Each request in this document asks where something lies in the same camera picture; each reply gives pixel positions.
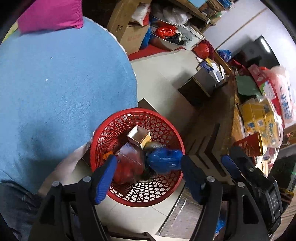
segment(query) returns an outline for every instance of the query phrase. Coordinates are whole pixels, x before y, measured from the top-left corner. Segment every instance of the blue gripper pad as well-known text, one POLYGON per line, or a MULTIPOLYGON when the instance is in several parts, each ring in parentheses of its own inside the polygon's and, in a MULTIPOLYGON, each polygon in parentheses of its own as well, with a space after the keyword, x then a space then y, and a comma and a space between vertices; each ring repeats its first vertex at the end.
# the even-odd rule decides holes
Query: blue gripper pad
POLYGON ((117 167, 117 158, 114 155, 110 155, 107 160, 109 159, 109 165, 96 187, 95 202, 97 204, 100 204, 105 199, 117 167))

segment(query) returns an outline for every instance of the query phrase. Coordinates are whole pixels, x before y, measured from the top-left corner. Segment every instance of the red mat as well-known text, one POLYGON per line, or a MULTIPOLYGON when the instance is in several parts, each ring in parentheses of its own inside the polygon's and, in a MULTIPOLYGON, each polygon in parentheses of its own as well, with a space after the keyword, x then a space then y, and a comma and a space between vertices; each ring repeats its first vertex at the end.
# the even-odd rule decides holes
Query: red mat
POLYGON ((129 60, 135 60, 135 59, 139 59, 139 58, 143 58, 143 57, 148 57, 154 54, 158 54, 158 53, 164 53, 164 52, 171 52, 172 50, 163 50, 163 49, 159 49, 151 44, 148 44, 148 47, 145 49, 141 49, 138 52, 132 53, 128 56, 129 60))

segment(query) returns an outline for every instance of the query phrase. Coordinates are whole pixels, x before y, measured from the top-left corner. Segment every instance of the red plastic basket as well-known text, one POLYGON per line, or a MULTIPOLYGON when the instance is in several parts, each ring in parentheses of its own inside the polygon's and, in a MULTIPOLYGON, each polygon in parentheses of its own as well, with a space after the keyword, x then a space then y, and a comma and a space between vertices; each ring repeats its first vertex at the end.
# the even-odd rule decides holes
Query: red plastic basket
MULTIPOLYGON (((127 143, 126 135, 135 126, 150 130, 152 141, 166 144, 169 149, 179 149, 185 154, 181 137, 173 125, 158 113, 134 108, 119 111, 107 118, 95 131, 91 145, 91 168, 94 171, 103 165, 103 155, 114 153, 127 143)), ((108 196, 113 200, 131 207, 148 207, 169 197, 182 180, 181 171, 167 175, 156 175, 150 182, 117 185, 112 182, 108 196)))

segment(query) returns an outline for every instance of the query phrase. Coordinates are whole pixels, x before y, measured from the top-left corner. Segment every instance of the pink cushion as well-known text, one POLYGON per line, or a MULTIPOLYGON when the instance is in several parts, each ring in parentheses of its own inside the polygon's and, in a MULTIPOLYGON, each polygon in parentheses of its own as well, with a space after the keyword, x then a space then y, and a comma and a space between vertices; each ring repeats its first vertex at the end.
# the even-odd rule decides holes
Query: pink cushion
POLYGON ((81 28, 82 0, 36 0, 18 19, 21 33, 81 28))

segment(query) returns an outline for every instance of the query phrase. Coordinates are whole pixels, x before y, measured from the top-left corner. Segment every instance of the white wall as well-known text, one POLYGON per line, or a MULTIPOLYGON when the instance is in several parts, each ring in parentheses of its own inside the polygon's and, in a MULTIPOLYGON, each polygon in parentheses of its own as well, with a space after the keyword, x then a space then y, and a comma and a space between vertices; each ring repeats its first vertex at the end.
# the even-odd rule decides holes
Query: white wall
POLYGON ((253 21, 238 31, 220 49, 238 51, 248 40, 254 41, 263 36, 281 66, 285 67, 291 76, 291 86, 296 89, 296 45, 277 16, 269 9, 265 10, 253 21))
MULTIPOLYGON (((213 47, 217 48, 264 8, 266 6, 260 0, 239 0, 235 8, 222 16, 216 26, 210 27, 205 32, 205 36, 213 47)), ((296 73, 296 44, 285 26, 270 9, 266 9, 246 24, 219 49, 229 49, 232 53, 236 53, 248 41, 254 41, 261 35, 271 47, 280 65, 290 73, 291 86, 296 90, 294 74, 296 73)))
POLYGON ((223 15, 216 26, 208 28, 204 35, 217 48, 264 8, 266 6, 260 0, 239 0, 235 8, 223 15))

